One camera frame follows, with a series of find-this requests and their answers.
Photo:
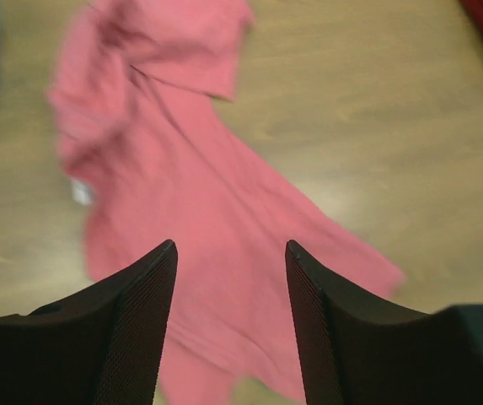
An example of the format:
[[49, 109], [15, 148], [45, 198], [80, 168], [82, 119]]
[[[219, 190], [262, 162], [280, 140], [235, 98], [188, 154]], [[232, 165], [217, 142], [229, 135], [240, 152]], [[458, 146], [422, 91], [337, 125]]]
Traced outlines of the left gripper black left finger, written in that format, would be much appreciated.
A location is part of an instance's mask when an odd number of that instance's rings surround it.
[[178, 253], [131, 266], [28, 315], [0, 317], [0, 404], [149, 404]]

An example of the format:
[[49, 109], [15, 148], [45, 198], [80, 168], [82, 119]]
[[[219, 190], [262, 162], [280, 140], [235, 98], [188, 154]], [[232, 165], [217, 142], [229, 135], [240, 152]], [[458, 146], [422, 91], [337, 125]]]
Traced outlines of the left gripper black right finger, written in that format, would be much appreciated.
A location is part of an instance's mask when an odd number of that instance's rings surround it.
[[329, 270], [294, 240], [285, 259], [307, 403], [483, 404], [483, 304], [425, 314]]

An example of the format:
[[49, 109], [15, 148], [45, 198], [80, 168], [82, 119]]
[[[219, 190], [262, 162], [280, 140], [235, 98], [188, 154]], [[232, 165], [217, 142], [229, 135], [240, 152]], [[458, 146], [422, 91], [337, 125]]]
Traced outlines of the pink t-shirt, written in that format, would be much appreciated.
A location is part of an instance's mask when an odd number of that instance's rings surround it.
[[252, 20], [244, 1], [94, 1], [72, 22], [49, 93], [63, 169], [93, 193], [89, 276], [177, 245], [160, 371], [171, 404], [226, 404], [247, 378], [303, 402], [288, 241], [383, 297], [403, 279], [215, 112], [213, 98], [233, 98]]

